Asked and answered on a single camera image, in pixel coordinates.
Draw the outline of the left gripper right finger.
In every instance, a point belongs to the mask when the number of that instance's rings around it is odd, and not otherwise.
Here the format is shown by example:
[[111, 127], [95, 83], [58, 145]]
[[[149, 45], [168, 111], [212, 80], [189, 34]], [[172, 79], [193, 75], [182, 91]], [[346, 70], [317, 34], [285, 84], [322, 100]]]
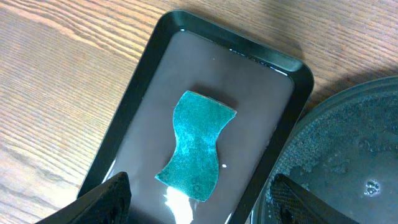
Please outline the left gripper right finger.
[[284, 174], [274, 177], [270, 196], [278, 223], [358, 224]]

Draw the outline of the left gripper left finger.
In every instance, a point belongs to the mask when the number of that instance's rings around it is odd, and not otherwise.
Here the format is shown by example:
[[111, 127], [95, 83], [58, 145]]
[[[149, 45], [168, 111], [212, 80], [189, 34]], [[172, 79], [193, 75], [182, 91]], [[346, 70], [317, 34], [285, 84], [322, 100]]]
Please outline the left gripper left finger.
[[126, 223], [130, 203], [129, 178], [120, 172], [37, 224]]

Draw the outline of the green yellow sponge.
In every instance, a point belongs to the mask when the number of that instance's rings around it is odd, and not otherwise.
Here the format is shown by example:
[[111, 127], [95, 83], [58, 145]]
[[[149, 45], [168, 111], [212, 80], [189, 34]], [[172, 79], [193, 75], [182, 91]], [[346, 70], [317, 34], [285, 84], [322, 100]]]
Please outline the green yellow sponge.
[[174, 153], [155, 178], [192, 199], [207, 201], [219, 176], [216, 142], [236, 114], [222, 102], [186, 91], [172, 117]]

